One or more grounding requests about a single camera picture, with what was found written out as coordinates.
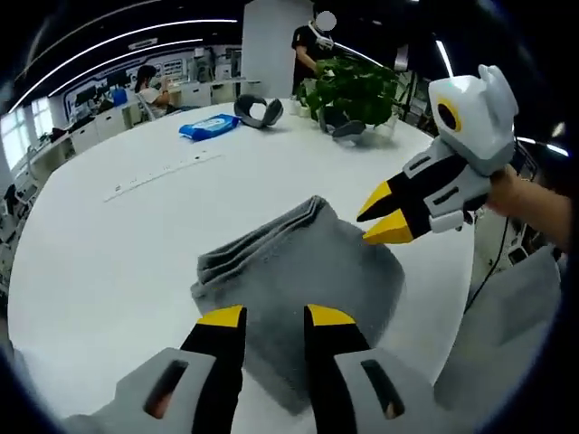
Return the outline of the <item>person's right hand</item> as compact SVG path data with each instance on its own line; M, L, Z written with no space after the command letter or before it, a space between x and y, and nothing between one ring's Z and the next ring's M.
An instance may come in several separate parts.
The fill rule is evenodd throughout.
M517 217L526 181L519 177L512 165L506 165L490 177L490 182L487 206L504 217Z

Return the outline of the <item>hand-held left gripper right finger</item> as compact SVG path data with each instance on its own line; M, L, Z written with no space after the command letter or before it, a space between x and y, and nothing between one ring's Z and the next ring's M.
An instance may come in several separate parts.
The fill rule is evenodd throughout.
M383 348L372 348L348 314L304 307L308 392L318 433L455 433L430 383Z

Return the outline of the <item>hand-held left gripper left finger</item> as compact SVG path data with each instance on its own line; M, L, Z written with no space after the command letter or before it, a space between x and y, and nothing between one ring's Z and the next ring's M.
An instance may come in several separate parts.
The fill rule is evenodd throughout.
M67 419L70 433L228 433L242 389L247 310L203 315L180 348L160 351L117 382L112 401Z

